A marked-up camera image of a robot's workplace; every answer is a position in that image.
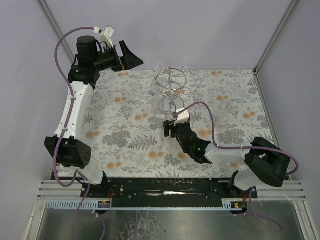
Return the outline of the clear round wine glass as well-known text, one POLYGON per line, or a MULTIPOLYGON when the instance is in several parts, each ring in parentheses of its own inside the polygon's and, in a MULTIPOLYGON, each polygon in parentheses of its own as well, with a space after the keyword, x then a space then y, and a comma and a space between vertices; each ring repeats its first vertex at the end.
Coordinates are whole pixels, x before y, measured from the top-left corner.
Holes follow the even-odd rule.
POLYGON ((160 142, 164 143, 166 138, 171 138, 171 130, 174 127, 174 120, 165 120, 162 123, 162 130, 160 133, 160 142))

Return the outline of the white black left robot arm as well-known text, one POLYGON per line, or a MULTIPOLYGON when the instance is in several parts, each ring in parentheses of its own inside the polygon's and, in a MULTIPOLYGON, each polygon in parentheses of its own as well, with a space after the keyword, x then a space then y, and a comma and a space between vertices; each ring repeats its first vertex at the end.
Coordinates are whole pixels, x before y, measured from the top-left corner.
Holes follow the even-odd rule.
POLYGON ((91 161, 92 149, 81 139, 85 111, 94 93, 100 73, 104 70, 121 72, 143 65, 143 60, 132 53, 125 41, 120 41, 122 56, 115 47, 102 49, 93 36, 77 39, 77 54, 67 77, 68 95, 60 124, 44 145, 55 164, 72 169, 85 182, 100 185, 104 173, 91 161))

